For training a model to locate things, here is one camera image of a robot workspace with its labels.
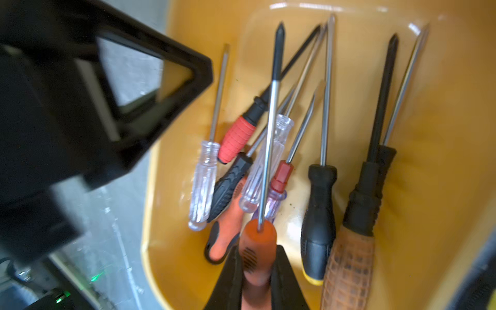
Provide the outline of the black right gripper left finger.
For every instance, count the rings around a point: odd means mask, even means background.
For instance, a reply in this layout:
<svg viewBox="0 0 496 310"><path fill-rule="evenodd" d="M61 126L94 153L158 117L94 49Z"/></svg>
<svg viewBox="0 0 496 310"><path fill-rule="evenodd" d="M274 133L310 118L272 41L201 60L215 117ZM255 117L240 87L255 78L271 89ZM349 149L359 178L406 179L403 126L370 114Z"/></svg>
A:
<svg viewBox="0 0 496 310"><path fill-rule="evenodd" d="M243 279L242 258L238 246L234 246L225 260L222 272L204 310L241 309Z"/></svg>

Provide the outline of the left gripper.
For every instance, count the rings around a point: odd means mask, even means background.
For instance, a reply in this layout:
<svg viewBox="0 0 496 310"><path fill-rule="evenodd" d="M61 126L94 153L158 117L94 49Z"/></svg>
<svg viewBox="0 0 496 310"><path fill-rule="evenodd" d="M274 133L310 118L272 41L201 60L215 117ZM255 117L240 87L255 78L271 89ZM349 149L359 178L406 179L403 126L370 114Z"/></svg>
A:
<svg viewBox="0 0 496 310"><path fill-rule="evenodd" d="M99 39L191 77L120 107ZM207 56L103 1L2 1L1 249L26 266L76 239L52 186L81 176L96 189L127 174L212 82Z"/></svg>

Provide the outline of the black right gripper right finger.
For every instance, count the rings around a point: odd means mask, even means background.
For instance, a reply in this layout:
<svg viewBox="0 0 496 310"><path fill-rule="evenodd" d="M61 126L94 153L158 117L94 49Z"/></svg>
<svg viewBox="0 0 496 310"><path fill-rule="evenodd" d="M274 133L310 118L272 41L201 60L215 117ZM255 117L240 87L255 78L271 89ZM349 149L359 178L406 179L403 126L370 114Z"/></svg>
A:
<svg viewBox="0 0 496 310"><path fill-rule="evenodd" d="M277 245L276 247L276 260L272 267L270 283L271 309L309 310L282 245Z"/></svg>

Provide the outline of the orange black screwdriver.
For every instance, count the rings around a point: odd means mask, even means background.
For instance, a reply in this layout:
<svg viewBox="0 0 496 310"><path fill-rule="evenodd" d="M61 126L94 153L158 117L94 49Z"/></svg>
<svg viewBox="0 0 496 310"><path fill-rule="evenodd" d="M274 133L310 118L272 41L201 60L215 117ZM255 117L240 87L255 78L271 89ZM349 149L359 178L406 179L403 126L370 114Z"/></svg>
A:
<svg viewBox="0 0 496 310"><path fill-rule="evenodd" d="M285 27L281 22L275 34L269 114L277 113L284 44ZM258 219L250 221L245 226L240 240L239 253L244 272L242 309L267 309L271 305L270 277L276 258L277 245L276 230L273 224L267 223L265 220L266 203L259 211Z"/></svg>

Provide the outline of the yellow storage box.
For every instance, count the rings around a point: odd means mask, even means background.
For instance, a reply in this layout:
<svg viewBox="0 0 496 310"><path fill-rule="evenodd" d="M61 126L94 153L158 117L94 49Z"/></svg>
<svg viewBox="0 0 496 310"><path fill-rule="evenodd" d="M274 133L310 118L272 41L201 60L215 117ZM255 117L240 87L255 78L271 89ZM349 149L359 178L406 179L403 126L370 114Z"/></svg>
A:
<svg viewBox="0 0 496 310"><path fill-rule="evenodd" d="M204 258L210 226L194 232L187 222L223 46L231 45L231 55L218 140L270 83L278 24L285 24L286 63L333 12L328 163L338 169L338 227L366 160L388 41L398 34L385 127L416 37L430 24L388 143L397 155L374 228L367 309L445 309L495 229L495 1L171 1L167 34L211 58L216 77L152 153L142 262L163 308L203 309L222 270ZM300 229L321 123L316 105L275 221L311 309L320 308L322 287L303 275Z"/></svg>

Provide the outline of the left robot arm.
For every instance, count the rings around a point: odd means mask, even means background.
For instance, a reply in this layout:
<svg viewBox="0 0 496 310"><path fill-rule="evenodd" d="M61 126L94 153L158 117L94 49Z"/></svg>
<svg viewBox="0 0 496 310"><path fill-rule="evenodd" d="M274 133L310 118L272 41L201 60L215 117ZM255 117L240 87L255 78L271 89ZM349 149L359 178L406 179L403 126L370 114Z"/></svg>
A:
<svg viewBox="0 0 496 310"><path fill-rule="evenodd" d="M103 41L185 70L118 104ZM32 309L111 305L50 254L81 235L59 182L89 189L129 173L213 82L211 60L103 1L1 2L1 278L35 294Z"/></svg>

